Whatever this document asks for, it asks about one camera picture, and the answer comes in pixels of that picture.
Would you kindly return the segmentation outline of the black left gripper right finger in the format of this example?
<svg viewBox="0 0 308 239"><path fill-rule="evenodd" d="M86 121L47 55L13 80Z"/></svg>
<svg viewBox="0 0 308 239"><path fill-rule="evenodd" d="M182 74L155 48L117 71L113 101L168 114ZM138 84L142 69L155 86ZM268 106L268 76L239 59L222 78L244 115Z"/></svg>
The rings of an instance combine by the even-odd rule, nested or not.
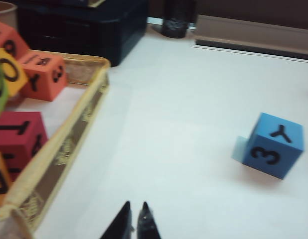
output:
<svg viewBox="0 0 308 239"><path fill-rule="evenodd" d="M138 239L161 239L158 228L156 226L154 216L147 204L143 203L140 210L137 223L137 238Z"/></svg>

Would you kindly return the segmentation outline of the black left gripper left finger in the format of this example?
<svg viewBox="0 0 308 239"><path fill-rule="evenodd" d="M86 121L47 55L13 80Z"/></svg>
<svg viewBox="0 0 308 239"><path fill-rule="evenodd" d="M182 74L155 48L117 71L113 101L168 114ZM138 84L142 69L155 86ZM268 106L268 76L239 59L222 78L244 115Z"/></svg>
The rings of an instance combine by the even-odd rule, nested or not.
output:
<svg viewBox="0 0 308 239"><path fill-rule="evenodd" d="M130 239L131 234L132 211L130 202L126 201L100 239Z"/></svg>

